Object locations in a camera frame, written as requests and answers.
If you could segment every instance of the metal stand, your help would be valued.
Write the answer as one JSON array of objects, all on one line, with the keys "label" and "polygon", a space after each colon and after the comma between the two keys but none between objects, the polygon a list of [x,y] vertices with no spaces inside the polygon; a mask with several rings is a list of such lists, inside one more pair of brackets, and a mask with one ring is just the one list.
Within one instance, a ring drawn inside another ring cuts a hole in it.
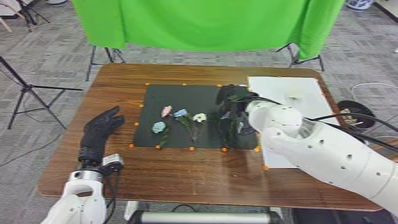
[{"label": "metal stand", "polygon": [[[25,82],[25,80],[22,79],[22,76],[18,75],[18,73],[16,73],[16,71],[14,71],[14,69],[13,69],[7,61],[4,60],[4,57],[2,56],[0,56],[0,63],[4,64],[4,67],[9,70],[14,78],[16,78],[14,81],[18,82],[18,85],[22,86],[22,93],[20,93],[20,98],[18,98],[18,102],[16,102],[16,108],[14,108],[14,112],[13,112],[13,116],[11,116],[11,121],[9,121],[7,129],[11,129],[11,127],[13,127],[13,123],[14,123],[14,119],[16,119],[16,115],[18,114],[29,113],[32,111],[41,111],[41,110],[46,110],[48,111],[50,115],[54,116],[55,121],[59,122],[62,128],[66,129],[66,125],[62,124],[62,122],[59,120],[59,117],[57,117],[57,115],[52,112],[50,107],[52,107],[52,105],[54,105],[54,103],[55,103],[55,101],[57,101],[62,93],[66,92],[66,90],[71,90],[71,91],[84,91],[84,90],[82,89],[75,89],[75,88],[64,88],[64,87],[54,87],[54,86],[36,86],[36,85],[30,85]],[[54,98],[54,100],[50,101],[48,104],[45,103],[45,101],[43,101],[38,93],[34,92],[34,88],[39,88],[39,89],[57,89],[57,90],[61,90],[57,96],[55,96],[55,98]],[[30,109],[30,110],[25,110],[25,111],[20,111],[22,101],[23,101],[23,97],[25,97],[25,94],[27,93],[32,95],[32,97],[38,100],[38,102],[39,102],[39,104],[41,104],[43,107],[41,108],[36,108],[36,109]]]},{"label": "metal stand", "polygon": [[[121,50],[119,49],[112,49],[112,54],[110,54],[110,49],[105,47],[105,52],[107,52],[110,63],[116,63],[116,56],[121,59],[121,63],[126,63],[125,58],[121,56]],[[86,82],[91,80],[91,69],[93,69],[93,66],[94,65],[103,65],[103,64],[98,64],[94,62],[94,57],[96,57],[96,46],[93,46],[93,50],[91,50],[91,63],[89,63],[89,69],[87,69],[87,75],[86,75]]]},{"label": "metal stand", "polygon": [[43,20],[50,23],[46,17],[39,14],[39,12],[34,10],[34,8],[29,6],[29,4],[22,1],[22,0],[16,0],[18,4],[20,4],[20,7],[22,7],[22,14],[23,14],[23,17],[25,17],[25,21],[27,21],[27,27],[29,27],[29,31],[32,32],[30,30],[30,24],[34,26],[38,26],[38,21],[34,19],[34,16],[30,14],[30,11],[34,12],[34,15],[38,17],[43,18]]},{"label": "metal stand", "polygon": [[293,50],[292,50],[290,45],[292,45],[292,43],[286,44],[286,45],[283,46],[283,48],[279,48],[277,51],[276,51],[276,52],[281,52],[283,49],[288,48],[288,51],[290,51],[290,57],[292,57],[290,68],[293,67],[293,65],[301,65],[301,64],[304,64],[308,61],[318,60],[318,61],[320,61],[320,69],[322,69],[322,71],[325,71],[325,65],[324,65],[322,56],[318,55],[315,58],[311,58],[311,59],[301,61],[301,59],[299,59],[299,53],[297,53],[297,55],[293,55]]},{"label": "metal stand", "polygon": [[178,213],[144,212],[139,202],[128,201],[125,219],[128,224],[281,224],[283,220],[276,212],[269,213]]}]

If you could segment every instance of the white paper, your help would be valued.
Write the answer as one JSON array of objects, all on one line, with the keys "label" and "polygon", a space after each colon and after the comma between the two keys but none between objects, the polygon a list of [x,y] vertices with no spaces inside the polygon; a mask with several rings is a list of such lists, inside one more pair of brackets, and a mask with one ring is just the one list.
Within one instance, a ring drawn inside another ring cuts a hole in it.
[{"label": "white paper", "polygon": [[[333,108],[315,78],[251,76],[249,88],[261,97],[293,106],[308,118],[333,114]],[[325,121],[340,124],[336,118]],[[270,168],[295,168],[286,158],[267,148],[263,148],[263,158],[265,165]]]}]

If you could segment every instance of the green backdrop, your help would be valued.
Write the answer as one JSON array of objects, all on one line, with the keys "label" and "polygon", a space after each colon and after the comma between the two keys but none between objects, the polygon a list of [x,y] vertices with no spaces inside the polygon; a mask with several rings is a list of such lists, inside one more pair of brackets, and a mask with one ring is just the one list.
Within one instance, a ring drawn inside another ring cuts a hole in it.
[{"label": "green backdrop", "polygon": [[73,0],[89,43],[238,52],[301,47],[318,56],[345,0]]}]

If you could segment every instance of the wooden table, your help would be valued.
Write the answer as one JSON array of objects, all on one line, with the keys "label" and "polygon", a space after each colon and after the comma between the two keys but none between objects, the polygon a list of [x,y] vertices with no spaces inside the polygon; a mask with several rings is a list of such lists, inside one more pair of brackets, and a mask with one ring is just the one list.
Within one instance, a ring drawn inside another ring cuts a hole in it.
[{"label": "wooden table", "polygon": [[247,76],[315,77],[338,111],[320,74],[309,69],[174,65],[105,65],[75,115],[39,181],[39,192],[59,196],[78,166],[84,125],[116,105],[126,124],[109,139],[107,154],[125,158],[119,199],[180,203],[277,206],[375,211],[381,207],[354,193],[324,184],[299,169],[263,170],[254,150],[130,148],[146,83],[247,84]]}]

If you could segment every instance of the black mat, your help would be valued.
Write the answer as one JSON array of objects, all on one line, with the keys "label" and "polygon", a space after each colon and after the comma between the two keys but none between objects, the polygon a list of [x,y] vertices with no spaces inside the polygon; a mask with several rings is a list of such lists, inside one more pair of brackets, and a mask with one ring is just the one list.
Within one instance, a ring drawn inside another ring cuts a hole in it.
[{"label": "black mat", "polygon": [[[162,134],[151,131],[153,124],[166,121],[171,127],[169,140],[166,148],[222,148],[224,141],[219,134],[215,114],[219,106],[215,98],[219,93],[217,86],[167,86],[151,85],[146,89],[144,108],[141,111],[139,128],[134,136],[134,144],[139,147],[155,147],[160,143]],[[180,109],[187,109],[192,116],[198,113],[206,113],[208,121],[205,123],[201,137],[194,143],[190,134],[182,123],[169,116],[162,120],[162,109],[173,106],[173,113]],[[256,135],[238,136],[237,149],[254,149],[258,146]]]}]

